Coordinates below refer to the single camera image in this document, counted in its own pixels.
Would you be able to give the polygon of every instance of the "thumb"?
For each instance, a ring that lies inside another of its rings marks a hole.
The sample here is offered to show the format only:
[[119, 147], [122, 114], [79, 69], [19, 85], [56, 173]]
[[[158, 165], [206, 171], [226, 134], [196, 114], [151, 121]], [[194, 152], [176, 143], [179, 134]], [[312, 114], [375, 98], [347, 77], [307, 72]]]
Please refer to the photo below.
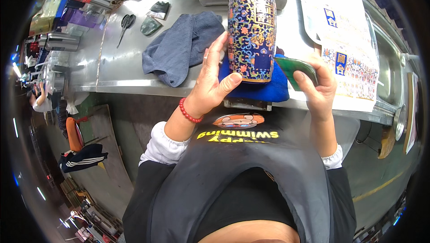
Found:
[[314, 97], [318, 94], [315, 89], [314, 83], [309, 79], [309, 77], [301, 71], [294, 71], [293, 77], [297, 82], [300, 89], [306, 94], [306, 96]]
[[215, 95], [217, 98], [224, 98], [231, 91], [233, 91], [242, 82], [242, 76], [238, 72], [233, 72], [232, 74], [225, 77], [218, 85], [215, 90]]

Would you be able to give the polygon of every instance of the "red bead bracelet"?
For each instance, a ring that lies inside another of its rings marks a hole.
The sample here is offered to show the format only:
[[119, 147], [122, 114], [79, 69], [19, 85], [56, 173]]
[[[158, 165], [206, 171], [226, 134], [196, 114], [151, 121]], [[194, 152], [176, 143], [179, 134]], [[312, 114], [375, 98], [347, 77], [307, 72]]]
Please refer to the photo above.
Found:
[[182, 114], [191, 122], [200, 123], [203, 120], [203, 115], [199, 119], [196, 119], [190, 116], [184, 109], [184, 101], [185, 101], [185, 97], [179, 101], [179, 108], [181, 109]]

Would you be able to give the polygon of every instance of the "yellow floor line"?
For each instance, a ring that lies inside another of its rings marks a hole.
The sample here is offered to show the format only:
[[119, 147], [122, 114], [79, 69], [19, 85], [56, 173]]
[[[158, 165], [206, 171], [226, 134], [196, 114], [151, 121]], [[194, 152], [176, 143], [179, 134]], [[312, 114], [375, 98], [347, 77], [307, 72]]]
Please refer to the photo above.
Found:
[[403, 174], [403, 172], [404, 172], [404, 171], [402, 171], [402, 172], [400, 172], [399, 174], [395, 175], [395, 177], [394, 177], [394, 178], [392, 178], [391, 180], [389, 180], [389, 181], [385, 182], [383, 185], [378, 186], [378, 187], [376, 187], [375, 189], [370, 190], [369, 192], [367, 192], [367, 193], [365, 193], [365, 194], [362, 194], [362, 195], [359, 195], [359, 196], [357, 196], [357, 197], [352, 198], [352, 201], [353, 201], [353, 202], [360, 201], [360, 200], [362, 200], [363, 198], [368, 197], [369, 195], [372, 195], [372, 194], [374, 194], [374, 193], [378, 192], [380, 189], [384, 188], [385, 186], [387, 186], [387, 185], [389, 185], [391, 182], [393, 182], [396, 178], [400, 177], [400, 176]]

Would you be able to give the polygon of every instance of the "white sleeve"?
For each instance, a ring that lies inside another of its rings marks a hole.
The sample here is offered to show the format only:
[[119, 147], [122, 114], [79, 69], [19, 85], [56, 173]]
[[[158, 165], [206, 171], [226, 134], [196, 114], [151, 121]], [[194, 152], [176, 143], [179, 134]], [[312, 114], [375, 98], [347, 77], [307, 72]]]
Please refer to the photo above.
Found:
[[144, 161], [154, 161], [166, 165], [176, 164], [185, 151], [191, 138], [178, 142], [171, 140], [164, 133], [166, 122], [157, 123], [151, 131], [151, 139], [146, 145], [146, 151], [140, 156], [139, 165]]
[[334, 154], [321, 158], [322, 162], [324, 163], [325, 170], [332, 170], [342, 167], [342, 156], [342, 147], [338, 144], [338, 148]]

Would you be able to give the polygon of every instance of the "blue cloth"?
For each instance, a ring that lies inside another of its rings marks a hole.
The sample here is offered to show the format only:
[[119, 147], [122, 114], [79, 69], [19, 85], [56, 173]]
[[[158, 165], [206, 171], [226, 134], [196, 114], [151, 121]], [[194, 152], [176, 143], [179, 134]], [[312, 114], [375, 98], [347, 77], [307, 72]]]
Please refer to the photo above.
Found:
[[180, 85], [188, 69], [202, 63], [205, 49], [224, 32], [221, 22], [214, 12], [182, 14], [142, 53], [144, 74], [153, 72], [170, 87]]
[[[238, 97], [262, 100], [267, 102], [282, 102], [290, 98], [288, 94], [288, 80], [281, 68], [273, 62], [272, 80], [267, 84], [247, 84], [242, 82], [235, 90], [228, 94], [228, 97]], [[224, 57], [219, 68], [218, 79], [221, 81], [230, 74], [227, 55]]]

